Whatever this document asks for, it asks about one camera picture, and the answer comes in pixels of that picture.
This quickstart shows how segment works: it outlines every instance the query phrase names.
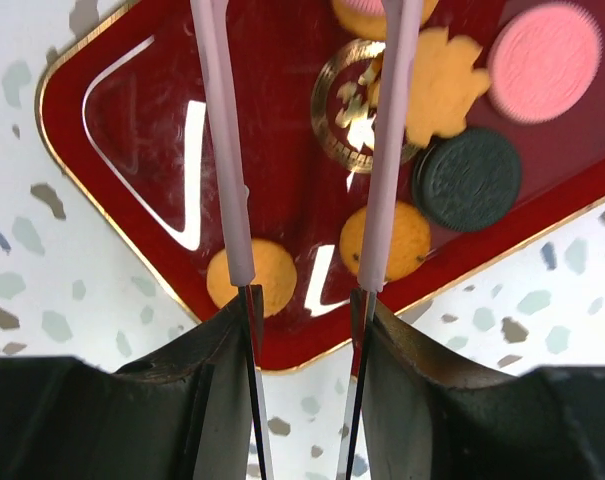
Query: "round yellow cookie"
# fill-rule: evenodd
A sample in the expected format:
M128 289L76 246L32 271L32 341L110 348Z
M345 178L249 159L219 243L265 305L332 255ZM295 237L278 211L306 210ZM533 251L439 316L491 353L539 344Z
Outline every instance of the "round yellow cookie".
M360 268L365 219L366 207L363 207L349 217L340 233L340 257L353 275ZM430 248L429 223L415 207L397 202L386 280L394 282L413 273L424 263Z
M370 0L379 3L377 7L382 8L381 0ZM424 0L422 8L422 25L431 17L438 0ZM384 42L386 40L386 17L384 15L372 15L362 13L350 7L342 0L331 0L335 16L345 30L364 40L375 40Z
M255 279L253 283L262 285L264 296L264 317L279 313L293 297L298 273L289 253L277 243L253 239L253 261ZM226 250L214 255L206 272L206 289L218 308L224 307L238 293L231 285Z
M486 69L474 69L482 47L459 35L449 40L448 28L428 28L418 37L406 116L410 143L426 147L433 135L451 138L466 129L466 114L491 81ZM368 100L377 106L380 82L369 86Z

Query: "red tray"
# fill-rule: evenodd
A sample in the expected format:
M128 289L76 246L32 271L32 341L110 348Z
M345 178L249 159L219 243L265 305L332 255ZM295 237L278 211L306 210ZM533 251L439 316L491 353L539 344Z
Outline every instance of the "red tray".
M481 66L500 27L536 3L440 0L427 26L448 25L451 36L470 35L487 47ZM499 130L522 156L516 207L475 234L433 226L426 263L381 294L392 310L460 281L605 197L605 0L576 3L602 30L595 82L568 113L539 126L502 119L486 97L475 103L469 125ZM252 232L287 248L298 270L292 301L266 322L262 367L284 370L349 339L345 302L356 280L335 245L346 219L366 203L369 175L335 158L364 168L370 150L345 151L346 130L333 119L339 86L357 80L380 45L355 44L339 54L353 38L329 0L231 0L228 30ZM223 241L208 126L202 135L197 119L187 122L190 102L204 101L189 1L141 0L120 9L51 66L37 98L55 159L198 318L213 315L205 273ZM401 167L398 186L407 201L411 168L410 161Z

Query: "white speckled tabletop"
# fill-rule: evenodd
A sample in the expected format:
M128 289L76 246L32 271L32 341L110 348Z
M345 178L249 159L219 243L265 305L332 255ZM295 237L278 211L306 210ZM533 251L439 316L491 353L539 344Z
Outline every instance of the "white speckled tabletop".
M36 129L47 62L117 3L0 2L0 356L73 354L114 370L193 327L60 172ZM511 374L605 364L605 204L404 318ZM345 347L265 377L278 479L334 478L350 356ZM256 478L251 452L247 478ZM363 441L354 474L369 478Z

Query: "black round cookie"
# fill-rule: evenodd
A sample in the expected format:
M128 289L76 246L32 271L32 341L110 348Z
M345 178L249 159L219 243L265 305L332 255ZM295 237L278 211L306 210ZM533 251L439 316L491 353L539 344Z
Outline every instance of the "black round cookie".
M473 128L416 162L413 202L443 227L476 232L509 212L521 181L520 156L511 142L492 130Z

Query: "gold circular emblem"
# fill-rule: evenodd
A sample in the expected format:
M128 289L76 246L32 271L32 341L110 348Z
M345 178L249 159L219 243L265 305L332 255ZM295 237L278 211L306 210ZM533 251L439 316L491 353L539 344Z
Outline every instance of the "gold circular emblem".
M364 69L349 67L366 65L383 51L383 42L354 40L348 43L322 67L311 94L311 124L315 136L330 158L355 173L371 173L373 164L375 111L369 108L365 90L375 80L375 73L369 66L354 81L350 79ZM333 84L338 78L343 83L336 89ZM418 151L418 147L405 144L400 163L408 162Z

